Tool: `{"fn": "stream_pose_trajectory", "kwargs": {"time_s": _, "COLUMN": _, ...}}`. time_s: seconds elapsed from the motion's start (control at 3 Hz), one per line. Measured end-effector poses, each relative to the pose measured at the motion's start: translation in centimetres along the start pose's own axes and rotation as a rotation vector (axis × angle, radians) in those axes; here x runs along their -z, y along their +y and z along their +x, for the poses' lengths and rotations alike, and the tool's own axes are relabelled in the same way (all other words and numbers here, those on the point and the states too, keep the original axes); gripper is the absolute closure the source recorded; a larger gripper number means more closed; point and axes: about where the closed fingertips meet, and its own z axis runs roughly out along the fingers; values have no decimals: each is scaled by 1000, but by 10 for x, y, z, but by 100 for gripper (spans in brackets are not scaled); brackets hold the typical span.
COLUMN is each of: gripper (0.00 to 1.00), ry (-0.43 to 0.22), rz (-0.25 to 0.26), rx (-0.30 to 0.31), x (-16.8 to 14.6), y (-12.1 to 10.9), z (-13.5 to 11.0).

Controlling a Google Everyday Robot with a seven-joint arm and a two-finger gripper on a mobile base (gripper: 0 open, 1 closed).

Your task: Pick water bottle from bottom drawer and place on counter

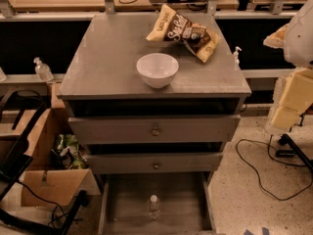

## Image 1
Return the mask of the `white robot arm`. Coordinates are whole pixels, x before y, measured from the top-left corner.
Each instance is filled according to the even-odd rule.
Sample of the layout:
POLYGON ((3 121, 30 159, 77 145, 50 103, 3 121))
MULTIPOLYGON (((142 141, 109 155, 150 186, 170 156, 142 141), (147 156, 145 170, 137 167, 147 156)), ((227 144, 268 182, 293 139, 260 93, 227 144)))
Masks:
POLYGON ((313 104, 313 0, 307 0, 291 21, 268 35, 263 44, 281 48, 285 60, 295 66, 276 83, 274 106, 265 127, 270 134, 283 134, 313 104))

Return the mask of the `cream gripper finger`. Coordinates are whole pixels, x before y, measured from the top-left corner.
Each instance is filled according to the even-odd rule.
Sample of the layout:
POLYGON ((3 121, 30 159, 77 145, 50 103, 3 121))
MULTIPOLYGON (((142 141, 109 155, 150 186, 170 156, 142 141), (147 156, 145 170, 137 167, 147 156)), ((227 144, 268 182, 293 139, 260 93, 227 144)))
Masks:
POLYGON ((273 100, 265 130, 269 134, 289 132, 313 104, 313 70, 296 68, 290 75, 280 77, 273 100))

